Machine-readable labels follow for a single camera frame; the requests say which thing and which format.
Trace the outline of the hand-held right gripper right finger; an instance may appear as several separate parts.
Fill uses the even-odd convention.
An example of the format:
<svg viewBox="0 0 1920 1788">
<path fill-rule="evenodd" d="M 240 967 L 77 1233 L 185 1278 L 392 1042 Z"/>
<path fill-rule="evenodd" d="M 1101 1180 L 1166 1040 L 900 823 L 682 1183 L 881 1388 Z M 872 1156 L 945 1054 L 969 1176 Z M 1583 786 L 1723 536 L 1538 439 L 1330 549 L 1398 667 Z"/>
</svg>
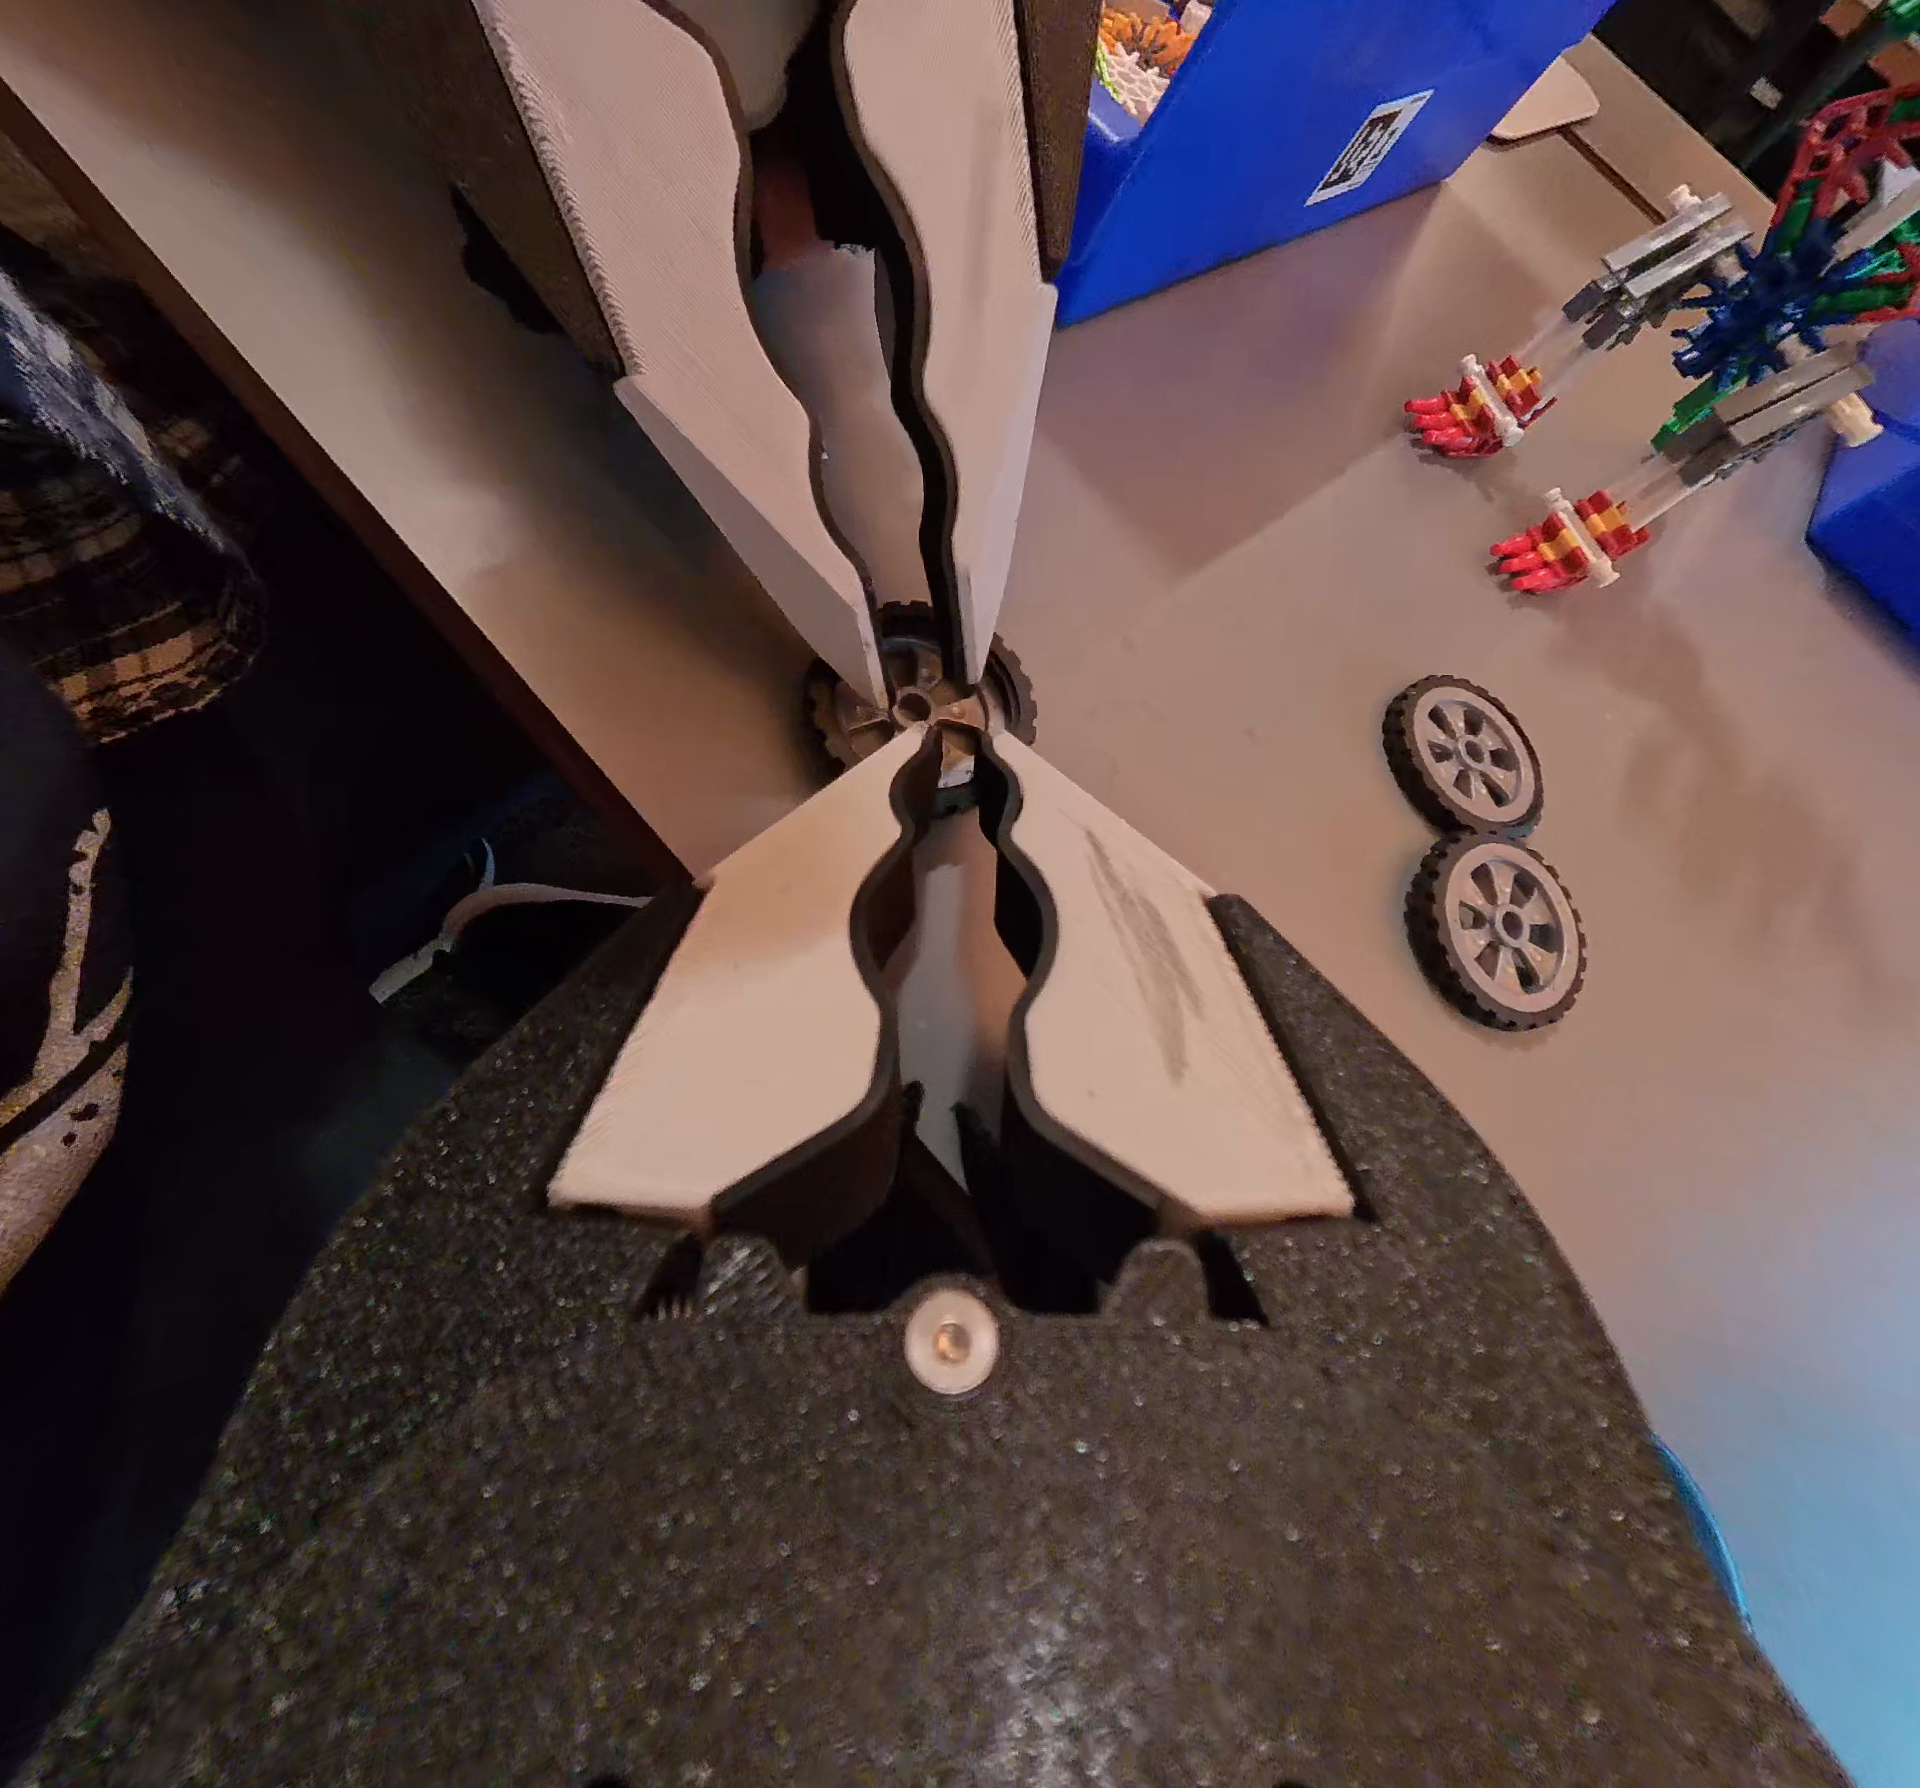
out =
<svg viewBox="0 0 1920 1788">
<path fill-rule="evenodd" d="M 956 1111 L 995 1283 L 1095 1311 L 1172 1251 L 1271 1311 L 1233 1233 L 1349 1224 L 1355 1191 L 1217 923 L 1217 892 L 1013 733 L 972 758 L 991 857 L 969 938 L 988 1106 Z"/>
</svg>

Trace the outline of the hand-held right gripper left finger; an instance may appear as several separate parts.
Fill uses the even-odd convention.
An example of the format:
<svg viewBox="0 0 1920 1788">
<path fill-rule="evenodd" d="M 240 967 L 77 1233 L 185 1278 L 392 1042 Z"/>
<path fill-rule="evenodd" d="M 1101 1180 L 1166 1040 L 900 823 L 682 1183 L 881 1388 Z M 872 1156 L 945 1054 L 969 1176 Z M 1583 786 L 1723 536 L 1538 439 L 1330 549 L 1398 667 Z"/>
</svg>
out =
<svg viewBox="0 0 1920 1788">
<path fill-rule="evenodd" d="M 905 728 L 698 881 L 697 906 L 549 1176 L 549 1211 L 712 1241 L 789 1270 L 865 1228 L 913 1134 L 889 958 L 945 733 Z"/>
</svg>

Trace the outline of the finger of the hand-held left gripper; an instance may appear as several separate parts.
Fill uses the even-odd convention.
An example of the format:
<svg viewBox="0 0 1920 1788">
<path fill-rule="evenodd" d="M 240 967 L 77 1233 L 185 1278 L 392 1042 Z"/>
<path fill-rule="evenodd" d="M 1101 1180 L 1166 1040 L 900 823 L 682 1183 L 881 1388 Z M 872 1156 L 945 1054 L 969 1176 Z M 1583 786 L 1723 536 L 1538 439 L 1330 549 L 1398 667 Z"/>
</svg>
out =
<svg viewBox="0 0 1920 1788">
<path fill-rule="evenodd" d="M 829 73 L 881 202 L 889 382 L 918 452 L 942 656 L 984 678 L 1059 297 L 1039 253 L 1016 0 L 834 0 Z"/>
<path fill-rule="evenodd" d="M 820 434 L 747 305 L 750 157 L 712 45 L 659 0 L 470 0 L 612 330 L 615 395 L 798 635 L 887 697 Z"/>
</svg>

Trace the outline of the grey wheel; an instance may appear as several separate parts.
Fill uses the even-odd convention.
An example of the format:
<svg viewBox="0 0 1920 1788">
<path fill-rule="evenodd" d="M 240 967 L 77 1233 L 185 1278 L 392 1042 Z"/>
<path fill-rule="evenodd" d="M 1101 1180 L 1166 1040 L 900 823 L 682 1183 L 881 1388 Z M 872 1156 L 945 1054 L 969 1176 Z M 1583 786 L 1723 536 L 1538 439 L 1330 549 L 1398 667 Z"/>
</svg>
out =
<svg viewBox="0 0 1920 1788">
<path fill-rule="evenodd" d="M 1488 1019 L 1485 1011 L 1472 1008 L 1468 992 L 1452 982 L 1452 973 L 1451 973 L 1446 958 L 1442 951 L 1439 925 L 1436 925 L 1433 887 L 1436 887 L 1436 881 L 1442 881 L 1451 854 L 1456 848 L 1461 848 L 1461 842 L 1468 842 L 1468 839 L 1501 839 L 1501 836 L 1488 836 L 1488 832 L 1446 832 L 1446 836 L 1439 836 L 1433 842 L 1433 848 L 1427 849 L 1427 857 L 1411 870 L 1409 887 L 1404 894 L 1404 932 L 1406 932 L 1411 958 L 1419 961 L 1427 984 L 1445 1000 L 1451 1000 L 1452 1011 L 1458 1011 L 1464 1019 L 1472 1019 L 1483 1028 L 1491 1028 L 1491 1029 L 1500 1029 L 1500 1034 L 1529 1034 L 1529 1029 L 1538 1029 L 1538 1028 L 1558 1025 L 1571 1011 L 1571 1005 L 1580 995 L 1580 987 L 1587 982 L 1587 968 L 1588 968 L 1587 934 L 1583 934 L 1587 958 L 1583 958 L 1580 987 L 1577 987 L 1571 1005 L 1558 1019 L 1548 1019 L 1542 1025 L 1520 1028 L 1520 1025 L 1494 1021 L 1494 1019 Z"/>
</svg>

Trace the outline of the black rubber toy tyre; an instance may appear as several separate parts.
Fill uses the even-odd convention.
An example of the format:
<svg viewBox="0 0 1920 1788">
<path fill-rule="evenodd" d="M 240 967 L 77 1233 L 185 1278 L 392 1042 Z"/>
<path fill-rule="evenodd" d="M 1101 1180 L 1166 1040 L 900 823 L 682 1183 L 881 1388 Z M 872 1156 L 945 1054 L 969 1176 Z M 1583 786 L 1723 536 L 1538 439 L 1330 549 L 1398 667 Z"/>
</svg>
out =
<svg viewBox="0 0 1920 1788">
<path fill-rule="evenodd" d="M 918 633 L 929 633 L 940 640 L 940 623 L 924 601 L 889 601 L 881 603 L 875 611 L 875 640 L 881 630 L 895 630 L 913 623 Z M 814 762 L 823 773 L 823 778 L 837 778 L 842 765 L 834 765 L 820 744 L 820 733 L 814 728 L 814 691 L 820 691 L 826 681 L 842 678 L 826 662 L 813 662 L 807 677 L 804 677 L 804 722 L 808 730 L 808 741 L 814 745 Z M 1017 654 L 1013 654 L 1000 638 L 991 640 L 987 667 L 981 681 L 987 691 L 987 699 L 991 706 L 991 720 L 988 730 L 1007 728 L 1013 730 L 1021 744 L 1034 744 L 1039 738 L 1039 699 L 1033 694 L 1033 684 L 1017 662 Z M 933 796 L 933 819 L 949 819 L 949 815 L 962 815 L 972 813 L 978 804 L 974 796 L 974 755 L 972 755 L 972 780 L 956 789 L 956 791 L 942 791 L 936 789 Z"/>
<path fill-rule="evenodd" d="M 1461 677 L 1456 677 L 1456 672 L 1433 672 L 1433 677 L 1423 677 L 1423 678 L 1414 678 L 1411 684 L 1406 684 L 1406 688 L 1404 688 L 1404 691 L 1385 706 L 1385 710 L 1384 710 L 1384 758 L 1385 758 L 1385 762 L 1390 762 L 1390 773 L 1396 774 L 1398 789 L 1400 789 L 1404 799 L 1409 802 L 1409 807 L 1411 807 L 1419 815 L 1423 815 L 1439 832 L 1478 832 L 1478 831 L 1458 828 L 1456 822 L 1451 822 L 1446 813 L 1445 813 L 1445 809 L 1442 809 L 1442 807 L 1423 791 L 1423 780 L 1422 780 L 1422 774 L 1414 773 L 1414 765 L 1411 765 L 1411 755 L 1409 755 L 1406 741 L 1404 741 L 1404 722 L 1409 720 L 1409 707 L 1411 707 L 1411 701 L 1414 701 L 1419 697 L 1423 697 L 1427 691 L 1436 691 L 1436 688 L 1442 688 L 1442 684 L 1464 684 L 1464 688 L 1472 691 L 1472 694 L 1485 694 L 1485 697 L 1497 699 L 1497 701 L 1500 701 L 1500 706 L 1501 706 L 1501 707 L 1520 722 L 1520 716 L 1517 716 L 1517 714 L 1513 714 L 1500 697 L 1494 697 L 1488 688 L 1483 688 L 1483 684 L 1477 684 L 1477 681 L 1469 681 L 1469 678 L 1461 678 Z M 1491 832 L 1491 836 L 1523 839 L 1523 836 L 1529 836 L 1532 831 L 1526 831 L 1526 832 Z"/>
</svg>

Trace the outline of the grey toy wheel hub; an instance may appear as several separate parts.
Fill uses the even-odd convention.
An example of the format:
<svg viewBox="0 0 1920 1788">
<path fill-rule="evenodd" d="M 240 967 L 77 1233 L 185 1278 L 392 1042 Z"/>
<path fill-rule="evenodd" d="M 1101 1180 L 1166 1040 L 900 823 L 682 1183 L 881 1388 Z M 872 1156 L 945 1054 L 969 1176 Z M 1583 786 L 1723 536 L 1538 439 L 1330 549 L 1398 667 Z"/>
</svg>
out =
<svg viewBox="0 0 1920 1788">
<path fill-rule="evenodd" d="M 829 761 L 853 768 L 905 728 L 929 725 L 942 733 L 940 789 L 962 789 L 991 720 L 987 688 L 949 677 L 940 640 L 913 623 L 878 633 L 878 667 L 881 699 L 844 678 L 814 691 L 814 728 Z"/>
<path fill-rule="evenodd" d="M 1491 697 L 1442 684 L 1419 697 L 1404 741 L 1423 791 L 1458 828 L 1526 832 L 1542 809 L 1542 768 L 1520 722 Z"/>
<path fill-rule="evenodd" d="M 1571 1005 L 1587 958 L 1580 919 L 1558 870 L 1523 842 L 1461 842 L 1433 908 L 1452 982 L 1488 1019 L 1542 1025 Z"/>
</svg>

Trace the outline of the blue plastic parts bin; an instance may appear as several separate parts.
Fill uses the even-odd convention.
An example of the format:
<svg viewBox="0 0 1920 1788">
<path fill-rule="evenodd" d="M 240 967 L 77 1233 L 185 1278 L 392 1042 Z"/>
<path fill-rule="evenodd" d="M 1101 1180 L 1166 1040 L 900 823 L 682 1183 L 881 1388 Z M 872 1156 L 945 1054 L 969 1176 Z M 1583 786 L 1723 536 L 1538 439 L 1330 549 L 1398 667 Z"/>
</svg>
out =
<svg viewBox="0 0 1920 1788">
<path fill-rule="evenodd" d="M 1146 118 L 1087 86 L 1055 323 L 1445 180 L 1612 2 L 1213 2 Z"/>
</svg>

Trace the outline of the colourful construction toy model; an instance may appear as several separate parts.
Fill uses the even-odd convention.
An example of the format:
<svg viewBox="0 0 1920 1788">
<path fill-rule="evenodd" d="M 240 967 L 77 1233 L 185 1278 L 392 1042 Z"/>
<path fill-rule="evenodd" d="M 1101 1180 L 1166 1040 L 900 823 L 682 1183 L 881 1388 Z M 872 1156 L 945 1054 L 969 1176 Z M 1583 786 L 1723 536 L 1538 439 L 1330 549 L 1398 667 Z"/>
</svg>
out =
<svg viewBox="0 0 1920 1788">
<path fill-rule="evenodd" d="M 1672 198 L 1671 218 L 1600 259 L 1541 337 L 1552 398 L 1597 355 L 1671 328 L 1688 379 L 1622 478 L 1603 485 L 1649 527 L 1690 492 L 1791 439 L 1822 411 L 1842 439 L 1880 429 L 1862 337 L 1916 315 L 1916 86 L 1825 104 L 1757 233 L 1729 198 Z"/>
</svg>

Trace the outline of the person's dark shoe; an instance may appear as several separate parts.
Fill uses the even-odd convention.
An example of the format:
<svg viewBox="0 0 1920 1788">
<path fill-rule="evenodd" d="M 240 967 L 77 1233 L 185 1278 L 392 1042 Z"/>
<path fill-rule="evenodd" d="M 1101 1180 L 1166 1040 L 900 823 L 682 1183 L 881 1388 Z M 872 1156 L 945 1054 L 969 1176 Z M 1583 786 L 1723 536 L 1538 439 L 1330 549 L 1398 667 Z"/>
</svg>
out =
<svg viewBox="0 0 1920 1788">
<path fill-rule="evenodd" d="M 456 876 L 437 925 L 375 976 L 375 1005 L 520 1015 L 653 902 L 653 892 L 501 873 L 489 839 L 473 845 Z"/>
</svg>

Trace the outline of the light blue round object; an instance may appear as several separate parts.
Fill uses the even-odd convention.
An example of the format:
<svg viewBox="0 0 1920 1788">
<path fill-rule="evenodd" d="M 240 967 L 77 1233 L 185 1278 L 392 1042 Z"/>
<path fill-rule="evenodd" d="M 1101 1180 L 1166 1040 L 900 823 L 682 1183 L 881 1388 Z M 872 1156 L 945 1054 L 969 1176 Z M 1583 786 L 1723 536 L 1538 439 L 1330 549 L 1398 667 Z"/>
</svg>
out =
<svg viewBox="0 0 1920 1788">
<path fill-rule="evenodd" d="M 1729 1608 L 1739 1619 L 1739 1627 L 1752 1630 L 1755 1622 L 1752 1622 L 1752 1606 L 1746 1598 L 1746 1585 L 1739 1579 L 1739 1566 L 1729 1549 L 1729 1540 L 1716 1524 L 1704 1488 L 1700 1485 L 1688 1463 L 1668 1446 L 1664 1436 L 1654 1434 L 1649 1446 L 1658 1453 L 1671 1488 L 1686 1511 L 1694 1545 L 1700 1546 L 1700 1555 L 1707 1561 L 1713 1574 L 1716 1591 L 1726 1595 Z"/>
</svg>

